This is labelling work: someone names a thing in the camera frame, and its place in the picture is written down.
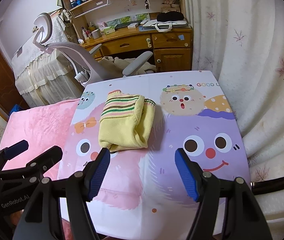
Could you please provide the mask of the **pink quilted blanket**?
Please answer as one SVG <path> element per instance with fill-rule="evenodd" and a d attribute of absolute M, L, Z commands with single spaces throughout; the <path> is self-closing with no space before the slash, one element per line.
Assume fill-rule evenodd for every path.
<path fill-rule="evenodd" d="M 12 113 L 0 142 L 0 149 L 21 140 L 26 140 L 29 148 L 8 161 L 3 169 L 24 167 L 52 146 L 64 148 L 78 102 L 79 99 L 64 100 L 52 105 Z"/>

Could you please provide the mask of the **white leaf print curtain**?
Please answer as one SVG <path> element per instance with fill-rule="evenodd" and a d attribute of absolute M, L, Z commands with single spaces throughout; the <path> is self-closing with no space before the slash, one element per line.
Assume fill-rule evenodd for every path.
<path fill-rule="evenodd" d="M 235 113 L 251 179 L 284 177 L 284 0 L 184 0 L 194 70 L 210 70 Z"/>

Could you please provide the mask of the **white ergonomic office chair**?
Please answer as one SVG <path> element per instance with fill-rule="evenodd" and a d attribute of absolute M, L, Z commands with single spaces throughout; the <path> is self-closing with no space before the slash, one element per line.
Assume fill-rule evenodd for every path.
<path fill-rule="evenodd" d="M 98 44 L 90 51 L 85 50 L 79 44 L 73 42 L 56 42 L 45 45 L 53 32 L 53 24 L 49 14 L 41 13 L 34 20 L 34 25 L 38 27 L 32 43 L 42 52 L 51 54 L 54 50 L 60 51 L 73 65 L 75 69 L 75 79 L 83 86 L 116 79 L 120 77 L 127 77 L 136 74 L 136 72 L 148 61 L 153 55 L 152 52 L 146 51 L 131 62 L 125 69 L 117 74 L 113 70 L 107 70 L 94 59 L 94 55 L 101 48 Z"/>

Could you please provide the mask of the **yellow striped knit cardigan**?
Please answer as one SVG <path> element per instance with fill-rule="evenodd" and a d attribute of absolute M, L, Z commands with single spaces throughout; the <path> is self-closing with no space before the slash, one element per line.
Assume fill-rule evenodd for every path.
<path fill-rule="evenodd" d="M 103 107 L 98 142 L 111 152 L 148 147 L 156 103 L 139 94 L 114 90 Z"/>

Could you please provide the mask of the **white tote bag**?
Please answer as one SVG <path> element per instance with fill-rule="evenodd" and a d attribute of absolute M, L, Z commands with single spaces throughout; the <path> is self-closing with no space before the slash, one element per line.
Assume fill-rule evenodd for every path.
<path fill-rule="evenodd" d="M 185 20 L 182 21 L 167 21 L 159 22 L 157 20 L 147 21 L 143 28 L 146 30 L 156 30 L 159 33 L 166 33 L 171 31 L 173 28 L 184 28 L 187 27 L 188 23 Z"/>

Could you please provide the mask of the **brown wooden door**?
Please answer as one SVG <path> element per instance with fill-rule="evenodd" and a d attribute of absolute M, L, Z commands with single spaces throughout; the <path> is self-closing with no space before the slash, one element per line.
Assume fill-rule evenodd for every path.
<path fill-rule="evenodd" d="M 9 114 L 15 105 L 22 109 L 30 108 L 18 92 L 13 71 L 0 51 L 0 108 Z"/>

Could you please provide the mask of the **cream lace covered furniture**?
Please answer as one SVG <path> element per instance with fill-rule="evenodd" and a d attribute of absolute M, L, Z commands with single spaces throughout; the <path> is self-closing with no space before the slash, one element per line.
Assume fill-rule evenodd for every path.
<path fill-rule="evenodd" d="M 42 52 L 32 43 L 34 36 L 11 60 L 20 95 L 31 108 L 79 98 L 83 87 L 74 78 L 71 62 L 58 50 L 51 54 Z"/>

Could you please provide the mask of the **wooden bookshelf hutch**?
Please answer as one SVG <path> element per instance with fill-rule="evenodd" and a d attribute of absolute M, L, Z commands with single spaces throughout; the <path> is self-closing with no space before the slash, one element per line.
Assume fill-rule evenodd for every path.
<path fill-rule="evenodd" d="M 88 39 L 85 29 L 154 20 L 165 9 L 183 12 L 182 3 L 182 0 L 63 0 L 77 37 L 84 41 Z"/>

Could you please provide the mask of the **wooden desk with drawers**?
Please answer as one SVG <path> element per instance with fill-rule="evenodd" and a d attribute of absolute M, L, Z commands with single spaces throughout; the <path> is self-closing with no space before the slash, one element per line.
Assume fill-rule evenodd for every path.
<path fill-rule="evenodd" d="M 122 28 L 97 39 L 90 38 L 82 46 L 91 50 L 98 44 L 101 44 L 101 48 L 96 59 L 103 56 L 134 58 L 151 51 L 153 56 L 150 61 L 158 72 L 192 69 L 193 34 L 190 27 L 173 28 L 167 33 Z"/>

